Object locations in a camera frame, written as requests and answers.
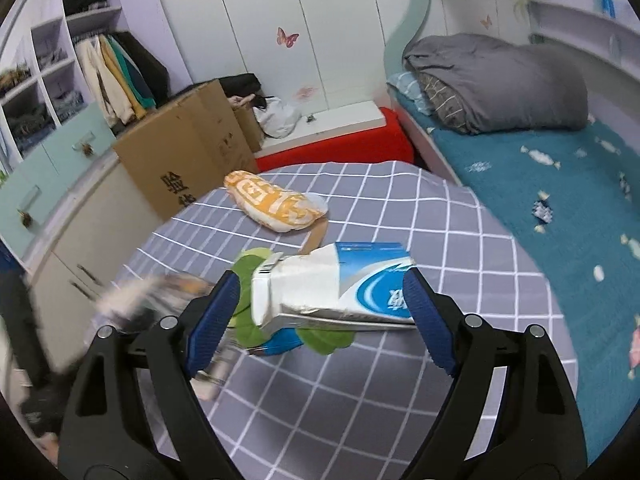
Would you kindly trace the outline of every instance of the purple checkered sheet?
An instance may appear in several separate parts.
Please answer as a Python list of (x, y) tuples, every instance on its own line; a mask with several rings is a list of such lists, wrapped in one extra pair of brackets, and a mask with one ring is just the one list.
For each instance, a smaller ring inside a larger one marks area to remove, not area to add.
[[(544, 326), (575, 392), (577, 361), (548, 281), (470, 189), (404, 162), (303, 164), (262, 176), (328, 200), (324, 244), (400, 242), (434, 290), (465, 313), (520, 332), (531, 323)], [(215, 282), (241, 251), (296, 254), (307, 236), (259, 226), (216, 189), (153, 233), (114, 284), (174, 271)], [(468, 456), (486, 449), (504, 373), (494, 373)], [(272, 357), (239, 352), (222, 383), (202, 409), (247, 480), (397, 480), (451, 378), (433, 364), (417, 331), (407, 330), (359, 333), (351, 347), (330, 356), (306, 347)], [(148, 376), (141, 387), (158, 448), (176, 458)]]

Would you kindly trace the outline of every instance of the teal blanket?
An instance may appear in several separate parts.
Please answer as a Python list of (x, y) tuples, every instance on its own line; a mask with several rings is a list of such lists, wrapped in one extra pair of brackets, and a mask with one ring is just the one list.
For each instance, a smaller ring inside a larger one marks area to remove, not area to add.
[[(630, 361), (640, 312), (640, 157), (597, 121), (579, 132), (464, 136), (397, 99), (425, 130), (434, 128), (462, 183), (547, 276), (578, 357), (577, 403), (592, 462), (640, 398)], [(540, 192), (548, 194), (549, 224), (532, 214)]]

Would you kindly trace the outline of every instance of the plaid pillowcase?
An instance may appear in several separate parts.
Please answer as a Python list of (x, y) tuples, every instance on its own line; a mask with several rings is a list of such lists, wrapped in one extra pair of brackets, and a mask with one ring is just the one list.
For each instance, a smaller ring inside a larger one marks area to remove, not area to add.
[(399, 72), (392, 74), (386, 80), (391, 86), (396, 88), (403, 96), (411, 99), (415, 103), (418, 111), (425, 114), (433, 114), (433, 105), (422, 93), (420, 83), (412, 72)]
[(440, 79), (429, 74), (419, 75), (420, 86), (429, 97), (440, 122), (462, 134), (474, 134), (466, 126), (466, 113), (457, 92)]

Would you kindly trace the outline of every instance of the yellow bag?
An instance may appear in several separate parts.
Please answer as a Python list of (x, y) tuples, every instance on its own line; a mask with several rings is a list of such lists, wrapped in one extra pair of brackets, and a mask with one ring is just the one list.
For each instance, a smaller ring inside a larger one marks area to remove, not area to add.
[(282, 189), (248, 171), (229, 173), (225, 187), (242, 211), (278, 233), (304, 229), (328, 210), (325, 200), (315, 193)]

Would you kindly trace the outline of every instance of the milk carton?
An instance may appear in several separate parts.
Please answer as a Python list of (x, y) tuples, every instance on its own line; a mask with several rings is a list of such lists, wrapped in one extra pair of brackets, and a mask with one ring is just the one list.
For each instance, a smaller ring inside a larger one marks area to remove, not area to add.
[(252, 317), (266, 335), (281, 328), (413, 328), (402, 277), (414, 266), (398, 243), (336, 242), (310, 254), (275, 253), (252, 278)]

